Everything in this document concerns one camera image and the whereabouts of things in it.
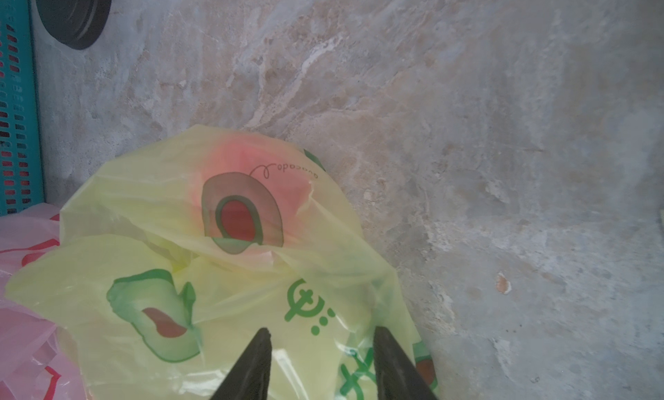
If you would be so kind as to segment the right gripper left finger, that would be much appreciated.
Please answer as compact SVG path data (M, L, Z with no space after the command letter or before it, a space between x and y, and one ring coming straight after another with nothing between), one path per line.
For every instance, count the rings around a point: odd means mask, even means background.
M210 399L267 400L272 351L271 334L262 327Z

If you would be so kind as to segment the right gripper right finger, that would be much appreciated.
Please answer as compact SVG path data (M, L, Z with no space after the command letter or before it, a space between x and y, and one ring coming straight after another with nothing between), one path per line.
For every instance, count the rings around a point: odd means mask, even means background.
M413 346L413 361L387 327L376 327L373 343L378 399L437 399L435 365L423 343Z

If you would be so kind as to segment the yellow-green plastic bag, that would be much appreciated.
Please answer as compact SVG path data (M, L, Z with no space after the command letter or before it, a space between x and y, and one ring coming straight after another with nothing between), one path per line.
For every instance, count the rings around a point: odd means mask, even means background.
M105 163L6 295L59 328L94 399L208 399L257 333L271 399L375 399L388 329L428 395L396 270L316 156L194 127Z

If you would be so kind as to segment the pink plastic bag back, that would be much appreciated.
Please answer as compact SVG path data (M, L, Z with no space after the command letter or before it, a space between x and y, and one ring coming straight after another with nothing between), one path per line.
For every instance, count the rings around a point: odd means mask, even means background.
M1 292L15 273L59 242L59 208L37 204L1 217ZM85 399L76 365L60 350L57 326L1 296L1 398Z

